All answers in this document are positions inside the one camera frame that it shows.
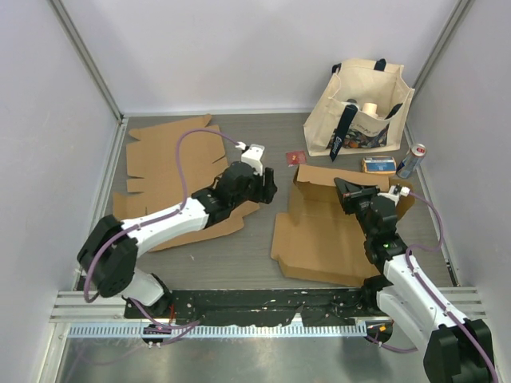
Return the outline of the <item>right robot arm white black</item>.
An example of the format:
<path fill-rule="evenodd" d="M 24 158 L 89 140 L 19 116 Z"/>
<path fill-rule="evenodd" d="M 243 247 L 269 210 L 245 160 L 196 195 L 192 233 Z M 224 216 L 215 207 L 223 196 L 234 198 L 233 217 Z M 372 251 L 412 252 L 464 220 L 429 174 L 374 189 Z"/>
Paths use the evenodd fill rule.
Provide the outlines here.
<path fill-rule="evenodd" d="M 414 192 L 335 179 L 343 211 L 354 215 L 364 249 L 379 275 L 364 282 L 360 303 L 371 315 L 389 315 L 422 355 L 431 382 L 496 382 L 493 340 L 481 319 L 471 320 L 431 282 L 397 232 L 398 204 Z"/>

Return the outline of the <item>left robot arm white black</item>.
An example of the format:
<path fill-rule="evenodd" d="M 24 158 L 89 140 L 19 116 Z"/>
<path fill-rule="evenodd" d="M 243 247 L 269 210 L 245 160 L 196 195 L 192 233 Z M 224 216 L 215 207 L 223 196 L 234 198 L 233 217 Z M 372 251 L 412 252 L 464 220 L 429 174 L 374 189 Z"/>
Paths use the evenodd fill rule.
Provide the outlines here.
<path fill-rule="evenodd" d="M 192 193 L 181 204 L 125 221 L 103 217 L 77 255 L 86 273 L 85 300 L 120 294 L 142 305 L 152 318 L 164 317 L 170 293 L 157 276 L 138 270 L 137 260 L 164 242 L 225 221 L 247 201 L 270 204 L 276 192 L 272 168 L 258 172 L 236 161 L 212 186 Z"/>

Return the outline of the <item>brown cardboard box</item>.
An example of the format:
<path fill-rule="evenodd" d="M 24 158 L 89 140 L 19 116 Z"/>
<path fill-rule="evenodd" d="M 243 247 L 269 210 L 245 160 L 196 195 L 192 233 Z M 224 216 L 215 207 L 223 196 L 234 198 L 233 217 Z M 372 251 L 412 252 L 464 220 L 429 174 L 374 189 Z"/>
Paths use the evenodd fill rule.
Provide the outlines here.
<path fill-rule="evenodd" d="M 299 165 L 294 175 L 288 208 L 275 217 L 271 258 L 288 278 L 361 287 L 381 272 L 364 249 L 365 235 L 354 215 L 347 215 L 339 201 L 335 179 L 382 192 L 405 180 L 343 169 Z"/>

